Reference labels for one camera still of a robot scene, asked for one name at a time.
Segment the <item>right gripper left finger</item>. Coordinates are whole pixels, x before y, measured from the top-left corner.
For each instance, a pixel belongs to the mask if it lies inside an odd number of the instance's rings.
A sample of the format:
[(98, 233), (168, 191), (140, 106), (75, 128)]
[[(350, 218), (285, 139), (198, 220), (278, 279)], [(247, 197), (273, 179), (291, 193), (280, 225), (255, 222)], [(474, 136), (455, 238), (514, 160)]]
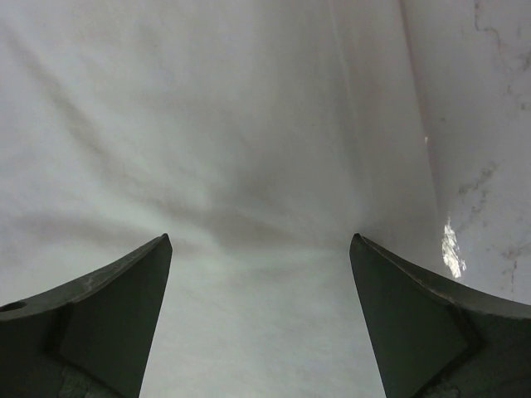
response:
[(1, 307), (3, 397), (137, 397), (172, 246), (163, 234), (119, 260)]

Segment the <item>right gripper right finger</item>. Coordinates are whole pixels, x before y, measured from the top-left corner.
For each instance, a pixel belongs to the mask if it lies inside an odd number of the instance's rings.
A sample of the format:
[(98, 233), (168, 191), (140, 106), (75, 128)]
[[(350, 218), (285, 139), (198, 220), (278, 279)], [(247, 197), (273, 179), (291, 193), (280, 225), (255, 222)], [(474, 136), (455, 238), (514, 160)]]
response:
[(388, 397), (528, 397), (530, 307), (353, 236), (353, 279)]

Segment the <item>white t shirt red print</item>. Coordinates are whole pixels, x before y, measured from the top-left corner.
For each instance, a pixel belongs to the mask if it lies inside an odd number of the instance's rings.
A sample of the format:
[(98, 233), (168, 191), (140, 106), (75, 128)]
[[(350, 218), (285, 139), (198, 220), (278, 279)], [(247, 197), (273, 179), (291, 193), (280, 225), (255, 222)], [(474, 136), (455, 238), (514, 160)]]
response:
[(357, 233), (438, 252), (399, 2), (2, 2), (1, 300), (167, 234), (143, 396), (383, 396)]

